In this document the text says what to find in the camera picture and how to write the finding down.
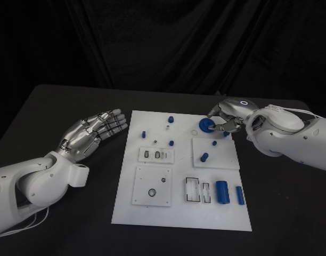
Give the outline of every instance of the rectangular slot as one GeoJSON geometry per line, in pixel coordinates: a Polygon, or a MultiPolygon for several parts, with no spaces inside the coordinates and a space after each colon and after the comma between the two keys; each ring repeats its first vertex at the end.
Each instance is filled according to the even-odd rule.
{"type": "Polygon", "coordinates": [[[203,183],[203,202],[211,203],[209,183],[203,183]]]}
{"type": "Polygon", "coordinates": [[[144,163],[175,163],[175,150],[166,148],[144,148],[140,147],[138,162],[144,163]]]}
{"type": "Polygon", "coordinates": [[[199,202],[200,201],[199,179],[198,178],[186,178],[186,200],[187,200],[187,202],[199,202]]]}

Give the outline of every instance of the small blue cylinder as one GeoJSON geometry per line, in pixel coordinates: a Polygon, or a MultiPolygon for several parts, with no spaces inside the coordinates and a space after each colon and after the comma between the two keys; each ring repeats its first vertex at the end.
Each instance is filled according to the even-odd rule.
{"type": "Polygon", "coordinates": [[[238,204],[245,205],[242,188],[239,186],[236,187],[236,193],[238,193],[238,204]]]}
{"type": "Polygon", "coordinates": [[[203,153],[203,156],[202,156],[202,158],[200,158],[200,161],[205,162],[206,159],[208,159],[208,157],[209,157],[209,154],[208,154],[208,153],[203,153]]]}
{"type": "Polygon", "coordinates": [[[216,182],[216,195],[221,204],[229,204],[228,184],[221,180],[216,182]]]}

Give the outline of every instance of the table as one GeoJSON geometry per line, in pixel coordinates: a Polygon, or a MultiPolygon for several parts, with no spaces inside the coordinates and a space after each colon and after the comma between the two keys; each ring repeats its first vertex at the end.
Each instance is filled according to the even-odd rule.
{"type": "MultiPolygon", "coordinates": [[[[133,110],[205,115],[223,98],[41,85],[0,140],[0,167],[45,156],[81,117],[115,108],[127,122],[133,110]]],[[[294,100],[249,100],[307,109],[294,100]]],[[[326,255],[326,171],[262,155],[244,131],[234,140],[252,232],[113,225],[126,139],[127,131],[82,161],[87,186],[69,187],[38,227],[0,238],[0,255],[326,255]]]]}

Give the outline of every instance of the white robotic arm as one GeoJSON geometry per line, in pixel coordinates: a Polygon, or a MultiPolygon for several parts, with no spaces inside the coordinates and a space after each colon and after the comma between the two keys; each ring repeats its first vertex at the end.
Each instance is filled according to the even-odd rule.
{"type": "Polygon", "coordinates": [[[126,128],[118,109],[85,118],[68,129],[56,151],[0,168],[0,233],[62,198],[68,185],[85,185],[88,167],[77,162],[126,128]],[[16,186],[29,200],[25,206],[17,206],[16,186]]]}
{"type": "MultiPolygon", "coordinates": [[[[311,114],[306,110],[288,109],[311,114]]],[[[247,99],[225,99],[209,112],[226,121],[211,130],[236,132],[247,127],[248,140],[268,156],[285,155],[294,161],[326,170],[326,118],[303,121],[297,115],[274,105],[260,109],[247,99]]]]}

